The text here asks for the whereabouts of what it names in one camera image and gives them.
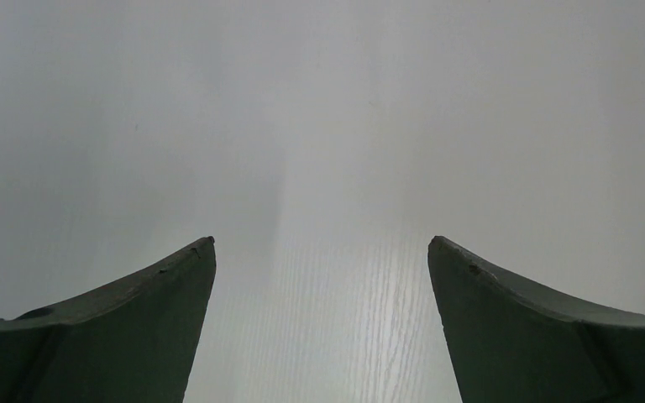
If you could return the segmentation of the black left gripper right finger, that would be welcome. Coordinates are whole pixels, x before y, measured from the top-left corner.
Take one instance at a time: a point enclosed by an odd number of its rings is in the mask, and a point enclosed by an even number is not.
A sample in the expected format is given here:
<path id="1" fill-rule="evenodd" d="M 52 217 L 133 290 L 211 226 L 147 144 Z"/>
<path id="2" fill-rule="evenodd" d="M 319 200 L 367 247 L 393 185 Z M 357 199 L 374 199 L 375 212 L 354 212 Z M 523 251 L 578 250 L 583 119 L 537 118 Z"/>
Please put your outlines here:
<path id="1" fill-rule="evenodd" d="M 437 236 L 427 263 L 465 402 L 645 402 L 645 315 L 582 300 Z"/>

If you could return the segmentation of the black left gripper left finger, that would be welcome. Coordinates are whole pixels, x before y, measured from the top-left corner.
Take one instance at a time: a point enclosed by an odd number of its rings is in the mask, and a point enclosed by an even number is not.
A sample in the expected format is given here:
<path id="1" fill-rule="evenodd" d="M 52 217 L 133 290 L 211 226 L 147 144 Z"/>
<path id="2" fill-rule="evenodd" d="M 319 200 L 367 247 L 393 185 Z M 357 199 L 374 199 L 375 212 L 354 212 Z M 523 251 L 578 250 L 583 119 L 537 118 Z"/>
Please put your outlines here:
<path id="1" fill-rule="evenodd" d="M 214 278 L 214 240 L 79 296 L 0 319 L 0 402 L 181 402 Z"/>

